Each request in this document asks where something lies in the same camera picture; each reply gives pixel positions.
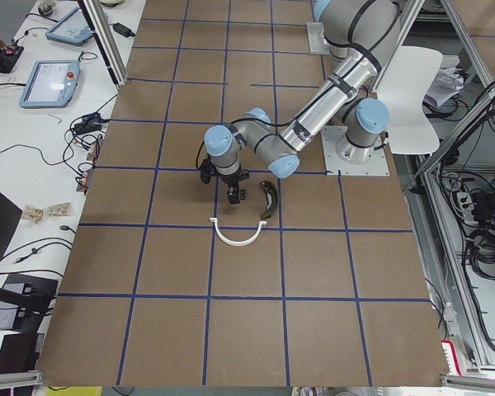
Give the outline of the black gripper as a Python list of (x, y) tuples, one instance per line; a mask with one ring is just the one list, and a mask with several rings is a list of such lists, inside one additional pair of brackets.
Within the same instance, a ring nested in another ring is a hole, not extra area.
[(230, 204), (239, 203), (239, 183), (249, 178), (249, 171), (239, 167), (234, 173), (229, 175), (221, 175), (221, 180), (226, 183), (229, 188), (227, 198)]

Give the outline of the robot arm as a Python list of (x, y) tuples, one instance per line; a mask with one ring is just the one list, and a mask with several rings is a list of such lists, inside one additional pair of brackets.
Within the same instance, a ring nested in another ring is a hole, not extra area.
[(239, 203), (239, 183), (249, 177), (239, 151), (249, 147), (274, 176), (289, 177), (299, 166), (299, 152), (356, 98), (363, 83), (382, 71), (395, 52), (400, 9), (394, 1), (318, 1), (313, 14), (323, 24), (331, 54), (341, 52), (344, 58), (304, 107), (275, 131), (270, 129), (267, 113), (256, 107), (205, 132), (207, 156), (198, 167), (200, 180), (207, 184), (212, 177), (220, 178), (228, 187), (231, 204)]

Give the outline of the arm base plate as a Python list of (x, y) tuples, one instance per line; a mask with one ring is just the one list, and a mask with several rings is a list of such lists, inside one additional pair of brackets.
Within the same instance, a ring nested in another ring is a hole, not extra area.
[(310, 54), (332, 55), (330, 45), (324, 36), (324, 24), (322, 22), (308, 22), (306, 25), (306, 31)]
[(328, 176), (389, 176), (384, 147), (378, 135), (372, 146), (358, 148), (348, 141), (346, 126), (327, 125), (320, 134), (325, 172)]

